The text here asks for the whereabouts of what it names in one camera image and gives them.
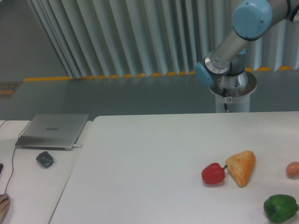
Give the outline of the person's hand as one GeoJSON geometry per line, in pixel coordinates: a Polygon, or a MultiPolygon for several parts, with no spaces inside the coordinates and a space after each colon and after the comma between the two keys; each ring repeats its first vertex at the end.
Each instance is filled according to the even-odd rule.
{"type": "Polygon", "coordinates": [[[0,221],[4,218],[6,212],[10,207],[9,194],[0,195],[0,221]]]}

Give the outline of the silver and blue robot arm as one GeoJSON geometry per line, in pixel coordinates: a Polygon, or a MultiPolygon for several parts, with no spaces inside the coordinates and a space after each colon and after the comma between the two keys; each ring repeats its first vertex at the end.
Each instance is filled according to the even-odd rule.
{"type": "Polygon", "coordinates": [[[260,39],[282,20],[294,23],[298,14],[297,0],[242,1],[233,14],[233,30],[201,63],[196,63],[196,78],[205,85],[211,85],[223,76],[241,74],[245,69],[233,72],[233,60],[245,51],[247,44],[260,39]]]}

